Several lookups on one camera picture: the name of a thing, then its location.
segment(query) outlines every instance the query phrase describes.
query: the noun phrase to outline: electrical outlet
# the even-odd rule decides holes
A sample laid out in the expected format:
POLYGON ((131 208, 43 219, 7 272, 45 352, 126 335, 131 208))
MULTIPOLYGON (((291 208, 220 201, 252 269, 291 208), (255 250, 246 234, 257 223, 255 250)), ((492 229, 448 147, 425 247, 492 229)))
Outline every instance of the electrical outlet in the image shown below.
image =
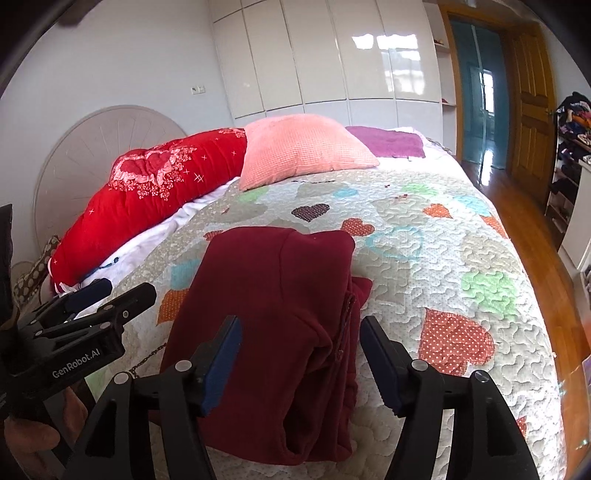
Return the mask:
POLYGON ((205 93, 205 85, 191 87, 191 95, 198 95, 199 93, 205 93))

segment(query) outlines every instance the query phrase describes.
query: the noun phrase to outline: blue heart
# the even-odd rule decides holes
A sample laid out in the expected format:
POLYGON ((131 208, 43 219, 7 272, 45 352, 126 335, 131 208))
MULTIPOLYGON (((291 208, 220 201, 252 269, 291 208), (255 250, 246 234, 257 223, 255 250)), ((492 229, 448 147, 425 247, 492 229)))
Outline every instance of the blue heart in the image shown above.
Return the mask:
POLYGON ((340 189, 340 190, 337 190, 336 192, 334 192, 333 196, 338 199, 344 199, 347 197, 353 197, 353 196, 357 195, 358 193, 359 192, 355 189, 352 189, 350 187, 345 187, 344 189, 340 189))
POLYGON ((197 273, 200 263, 201 259, 196 258, 180 265, 173 265, 170 272, 170 288, 172 290, 189 288, 195 278, 195 273, 197 273))
POLYGON ((365 246, 368 247, 371 251, 380 255, 381 257, 393 258, 395 260, 398 260, 399 262, 409 262, 411 260, 417 261, 419 259, 419 256, 421 255, 421 250, 423 249, 423 242, 423 232, 413 226, 396 226, 387 233, 375 232, 372 235, 369 235, 365 238, 365 246), (418 245, 412 250, 412 252, 408 252, 407 255, 402 253, 401 248, 408 248, 407 245, 403 244, 401 244, 399 248, 394 247, 394 253, 391 253, 374 245, 374 243, 380 237, 394 236, 396 232, 407 232, 408 236, 410 237, 406 242, 407 244, 410 244, 412 242, 418 242, 418 245))
POLYGON ((488 205, 480 198, 470 195, 461 195, 454 197, 454 199, 470 210, 473 210, 477 215, 482 215, 483 217, 488 217, 491 215, 488 205))

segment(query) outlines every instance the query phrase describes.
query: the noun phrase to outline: purple towel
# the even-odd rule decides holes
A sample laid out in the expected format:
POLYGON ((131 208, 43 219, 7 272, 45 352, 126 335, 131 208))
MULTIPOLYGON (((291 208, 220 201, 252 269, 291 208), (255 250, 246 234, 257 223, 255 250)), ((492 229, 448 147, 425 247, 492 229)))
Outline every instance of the purple towel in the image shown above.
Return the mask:
POLYGON ((425 158, 423 140, 417 134, 394 132, 374 127, 346 127, 376 157, 425 158))

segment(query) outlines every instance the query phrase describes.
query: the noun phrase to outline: clothes pile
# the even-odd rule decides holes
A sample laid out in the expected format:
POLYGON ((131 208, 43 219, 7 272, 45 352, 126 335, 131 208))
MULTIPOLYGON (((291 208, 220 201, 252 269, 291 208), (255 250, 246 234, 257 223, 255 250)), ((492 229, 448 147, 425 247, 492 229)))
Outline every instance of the clothes pile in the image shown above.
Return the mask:
POLYGON ((591 102, 579 92, 565 98, 558 107, 558 130, 567 140, 591 148, 591 102))
POLYGON ((205 444, 259 463, 343 461, 353 452, 360 310, 372 282, 351 276, 345 231, 238 227, 216 235, 185 297, 161 370, 214 337, 228 314, 243 339, 205 444))
POLYGON ((573 92, 565 98, 557 110, 558 134, 562 140, 558 146, 558 159, 562 161, 563 177, 550 186, 550 190, 562 193, 573 204, 577 199, 581 179, 580 162, 591 163, 591 102, 585 95, 573 92))

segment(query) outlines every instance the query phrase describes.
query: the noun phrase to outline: screw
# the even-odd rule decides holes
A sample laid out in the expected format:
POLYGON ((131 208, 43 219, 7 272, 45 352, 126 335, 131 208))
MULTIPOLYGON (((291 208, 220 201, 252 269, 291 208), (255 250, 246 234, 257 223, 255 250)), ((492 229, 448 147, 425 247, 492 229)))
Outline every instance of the screw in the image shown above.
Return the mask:
POLYGON ((179 360, 177 364, 174 366, 174 369, 177 372, 186 372, 192 366, 193 364, 189 360, 179 360))
POLYGON ((491 379, 488 374, 482 370, 476 370, 474 372, 474 378, 476 378, 480 383, 486 383, 491 379))
POLYGON ((129 375, 126 372, 120 372, 115 375, 115 383, 117 385, 122 385, 129 380, 129 375))
POLYGON ((427 368, 429 368, 429 364, 425 360, 421 360, 418 358, 416 360, 413 360, 411 366, 419 372, 424 372, 427 368))

